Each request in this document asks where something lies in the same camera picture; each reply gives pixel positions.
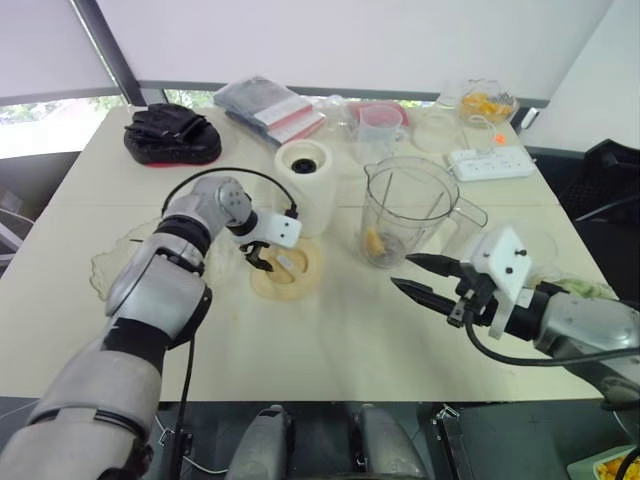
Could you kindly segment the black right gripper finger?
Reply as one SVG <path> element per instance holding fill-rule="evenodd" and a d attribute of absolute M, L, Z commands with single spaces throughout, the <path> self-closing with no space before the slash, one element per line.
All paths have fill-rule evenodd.
<path fill-rule="evenodd" d="M 448 256 L 411 253 L 406 256 L 406 259 L 418 267 L 442 277 L 461 278 L 463 276 L 460 261 Z"/>
<path fill-rule="evenodd" d="M 456 302 L 436 294 L 429 286 L 409 279 L 392 277 L 391 282 L 415 303 L 448 316 L 454 310 Z"/>

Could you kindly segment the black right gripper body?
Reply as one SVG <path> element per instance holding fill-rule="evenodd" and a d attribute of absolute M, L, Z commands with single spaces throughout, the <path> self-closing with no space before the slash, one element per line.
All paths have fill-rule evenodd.
<path fill-rule="evenodd" d="M 455 293 L 460 296 L 447 323 L 462 328 L 466 321 L 478 326 L 489 327 L 497 311 L 498 302 L 494 297 L 495 282 L 486 273 L 479 273 L 470 263 L 459 262 L 454 275 L 460 279 Z"/>

